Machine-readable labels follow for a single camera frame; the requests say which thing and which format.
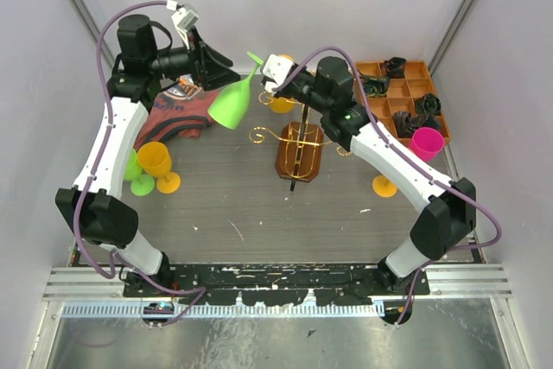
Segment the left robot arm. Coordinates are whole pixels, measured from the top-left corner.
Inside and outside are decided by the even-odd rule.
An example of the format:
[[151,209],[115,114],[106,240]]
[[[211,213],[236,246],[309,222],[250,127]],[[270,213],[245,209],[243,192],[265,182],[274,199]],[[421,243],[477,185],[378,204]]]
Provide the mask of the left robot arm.
[[165,296],[173,286],[168,258],[138,230],[138,215],[121,200],[124,172],[139,131],[146,123],[164,78],[188,75],[208,92],[238,81],[232,61],[200,37],[197,15],[188,6],[172,15],[184,45],[158,48],[157,22],[124,10],[111,19],[118,25],[121,52],[110,78],[100,79],[105,98],[103,121],[84,168],[69,189],[61,188],[55,204],[70,226],[81,254],[106,278],[86,249],[98,245],[127,266],[143,273],[142,286],[152,296]]

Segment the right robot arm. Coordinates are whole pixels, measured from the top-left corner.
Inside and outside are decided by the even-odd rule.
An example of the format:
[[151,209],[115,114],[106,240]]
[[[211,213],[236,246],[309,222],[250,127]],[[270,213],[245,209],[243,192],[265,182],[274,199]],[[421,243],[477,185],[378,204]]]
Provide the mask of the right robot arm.
[[350,60],[328,56],[310,73],[304,65],[272,54],[262,74],[266,92],[318,111],[326,136],[391,180],[416,209],[418,218],[407,239],[378,263],[383,291],[402,292],[413,271],[442,258],[474,230],[474,184],[453,181],[431,168],[367,110],[366,99],[357,101],[353,87],[361,79]]

